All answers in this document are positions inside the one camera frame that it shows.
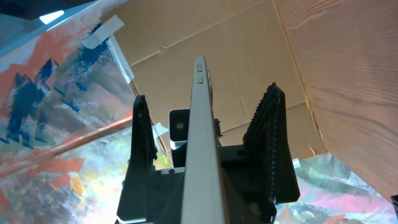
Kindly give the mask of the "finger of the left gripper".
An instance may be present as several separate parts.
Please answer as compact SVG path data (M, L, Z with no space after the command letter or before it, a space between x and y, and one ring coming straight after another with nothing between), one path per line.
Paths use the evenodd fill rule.
M276 83L267 87L243 144L266 200L275 204L296 202L300 190L288 143L285 93Z
M143 223L149 218L149 177L157 159L152 123L144 95L133 104L131 154L116 212L118 223Z

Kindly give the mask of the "Samsung Galaxy smartphone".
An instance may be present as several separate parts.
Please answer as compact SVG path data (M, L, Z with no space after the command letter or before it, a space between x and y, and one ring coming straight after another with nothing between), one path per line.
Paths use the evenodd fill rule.
M181 222L229 223L204 56L193 68Z

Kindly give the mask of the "cardboard sheet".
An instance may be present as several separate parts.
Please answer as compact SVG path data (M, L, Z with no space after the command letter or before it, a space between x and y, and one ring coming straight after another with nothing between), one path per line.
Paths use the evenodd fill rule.
M128 1L101 22L113 16L123 22L114 36L154 123L167 127L171 110L190 106L195 57L203 56L223 145L241 144L267 87L276 83L285 93L292 157L325 153L272 1Z

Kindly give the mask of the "colourful abstract painting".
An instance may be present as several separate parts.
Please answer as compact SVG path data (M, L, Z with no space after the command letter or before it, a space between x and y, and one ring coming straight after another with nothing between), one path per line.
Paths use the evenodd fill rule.
M1 222L112 223L134 74L98 1L1 57ZM397 2L272 1L325 153L277 223L396 223ZM170 128L154 123L159 168Z

